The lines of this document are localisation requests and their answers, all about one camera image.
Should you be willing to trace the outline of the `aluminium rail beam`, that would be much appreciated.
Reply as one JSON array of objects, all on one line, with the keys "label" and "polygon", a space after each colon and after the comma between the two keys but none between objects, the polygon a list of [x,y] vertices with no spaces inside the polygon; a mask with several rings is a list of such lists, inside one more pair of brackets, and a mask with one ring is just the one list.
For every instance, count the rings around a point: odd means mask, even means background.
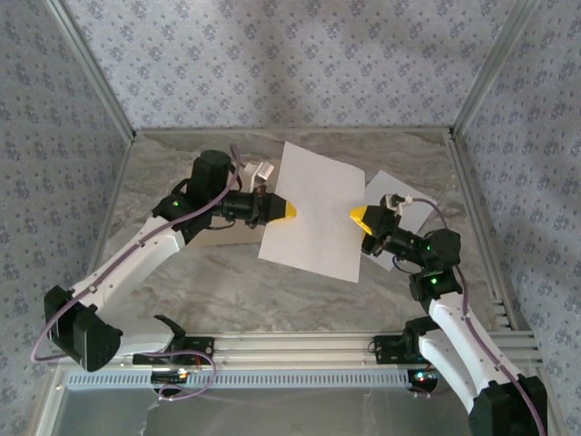
[{"label": "aluminium rail beam", "polygon": [[[371,340],[379,332],[251,332],[187,335],[197,342],[210,340],[203,351],[212,351],[212,359],[221,370],[278,369],[367,369],[377,366],[371,352]],[[539,368],[543,361],[536,340],[529,331],[493,331],[490,335],[502,353],[517,367]],[[130,336],[109,366],[132,364],[130,355],[165,349],[167,339],[160,334],[143,341],[145,335]]]}]

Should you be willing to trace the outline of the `aluminium corner post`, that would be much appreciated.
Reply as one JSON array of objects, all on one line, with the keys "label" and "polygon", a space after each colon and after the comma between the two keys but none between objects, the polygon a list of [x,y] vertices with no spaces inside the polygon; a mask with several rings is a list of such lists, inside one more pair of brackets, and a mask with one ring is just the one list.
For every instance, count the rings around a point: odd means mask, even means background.
[{"label": "aluminium corner post", "polygon": [[132,143],[135,131],[84,37],[81,26],[76,23],[65,0],[43,0],[43,2],[56,21],[65,41],[71,47],[74,58],[82,67],[85,76],[103,103],[117,130],[125,140]]},{"label": "aluminium corner post", "polygon": [[468,128],[540,2],[541,0],[514,0],[454,123],[450,126],[453,139],[457,139]]}]

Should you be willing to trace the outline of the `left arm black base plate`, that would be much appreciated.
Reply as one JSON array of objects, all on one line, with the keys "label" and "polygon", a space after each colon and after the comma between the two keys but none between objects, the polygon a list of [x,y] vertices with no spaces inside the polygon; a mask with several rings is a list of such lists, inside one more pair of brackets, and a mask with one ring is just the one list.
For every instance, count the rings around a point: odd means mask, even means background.
[{"label": "left arm black base plate", "polygon": [[133,364],[136,365],[181,365],[208,366],[209,363],[200,356],[184,354],[184,351],[197,351],[213,356],[214,339],[212,337],[183,336],[174,337],[163,352],[181,352],[176,356],[156,357],[145,354],[135,354]]}]

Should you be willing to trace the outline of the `brown cardboard folder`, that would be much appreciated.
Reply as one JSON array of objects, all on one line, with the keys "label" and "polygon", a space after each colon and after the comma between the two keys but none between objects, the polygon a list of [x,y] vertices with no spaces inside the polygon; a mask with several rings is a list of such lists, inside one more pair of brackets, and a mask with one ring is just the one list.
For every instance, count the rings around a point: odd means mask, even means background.
[{"label": "brown cardboard folder", "polygon": [[[275,167],[269,178],[263,182],[270,192],[276,188],[278,181],[279,168]],[[262,184],[261,179],[256,177],[254,183],[251,182],[251,174],[246,171],[241,175],[242,190],[245,193],[250,191],[251,187],[257,187]],[[212,227],[223,227],[231,225],[225,218],[214,216],[212,218]],[[223,246],[233,244],[260,243],[263,235],[263,226],[257,226],[250,229],[243,221],[237,220],[233,226],[221,230],[203,230],[199,232],[187,245],[188,249],[204,248],[212,246]]]}]

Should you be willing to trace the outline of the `white paper sheet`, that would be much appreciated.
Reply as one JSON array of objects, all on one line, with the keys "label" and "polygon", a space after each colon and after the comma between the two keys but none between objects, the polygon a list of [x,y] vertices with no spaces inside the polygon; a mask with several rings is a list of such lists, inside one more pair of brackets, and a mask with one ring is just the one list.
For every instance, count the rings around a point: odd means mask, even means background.
[{"label": "white paper sheet", "polygon": [[358,167],[287,142],[275,193],[296,215],[265,227],[258,257],[357,282],[363,231],[350,211],[363,205],[364,190],[365,174]]},{"label": "white paper sheet", "polygon": [[[399,178],[384,171],[378,171],[367,184],[365,188],[365,201],[367,205],[376,205],[379,204],[382,196],[394,193],[402,197],[411,196],[413,198],[423,198],[437,203],[433,198],[416,190],[410,184],[404,183]],[[432,211],[433,208],[423,202],[405,205],[399,226],[413,233],[419,233]],[[387,271],[393,268],[392,254],[390,253],[383,252],[378,257],[366,255],[366,258]]]}]

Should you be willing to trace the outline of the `aluminium table edge rail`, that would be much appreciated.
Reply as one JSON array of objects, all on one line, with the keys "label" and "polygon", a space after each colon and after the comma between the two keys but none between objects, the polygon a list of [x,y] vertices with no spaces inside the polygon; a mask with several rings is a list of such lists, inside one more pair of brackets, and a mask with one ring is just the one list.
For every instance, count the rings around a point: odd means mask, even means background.
[{"label": "aluminium table edge rail", "polygon": [[119,172],[113,186],[113,192],[107,206],[104,222],[94,247],[94,253],[89,262],[89,278],[91,278],[103,265],[109,263],[113,258],[119,257],[127,243],[133,238],[132,236],[130,238],[125,238],[123,243],[121,243],[124,224],[122,223],[121,216],[116,215],[116,211],[119,196],[123,190],[127,168],[131,161],[134,143],[135,140],[132,140],[125,148]]},{"label": "aluminium table edge rail", "polygon": [[497,314],[495,318],[501,326],[512,331],[523,330],[511,299],[511,285],[503,275],[495,241],[489,234],[491,221],[486,206],[480,201],[481,190],[478,187],[478,181],[471,174],[472,166],[468,153],[463,149],[462,143],[457,141],[452,129],[444,133],[444,140],[449,150],[452,166],[458,177],[468,219],[476,237],[489,293],[494,305],[504,308],[504,313]]}]

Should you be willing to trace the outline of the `grey metal sheet panel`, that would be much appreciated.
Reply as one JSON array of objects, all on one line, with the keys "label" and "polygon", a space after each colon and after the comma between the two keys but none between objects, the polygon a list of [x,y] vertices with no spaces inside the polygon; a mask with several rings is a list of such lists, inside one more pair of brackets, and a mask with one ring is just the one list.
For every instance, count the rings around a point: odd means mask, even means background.
[{"label": "grey metal sheet panel", "polygon": [[471,436],[458,396],[388,388],[86,389],[58,369],[26,436]]}]

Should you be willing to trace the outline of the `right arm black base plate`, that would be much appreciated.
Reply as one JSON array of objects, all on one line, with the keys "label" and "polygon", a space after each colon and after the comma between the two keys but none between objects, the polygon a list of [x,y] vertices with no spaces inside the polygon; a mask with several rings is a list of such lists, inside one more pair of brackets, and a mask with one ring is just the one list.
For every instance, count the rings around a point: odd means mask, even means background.
[{"label": "right arm black base plate", "polygon": [[374,336],[372,353],[376,364],[431,364],[419,351],[419,338],[407,334]]}]

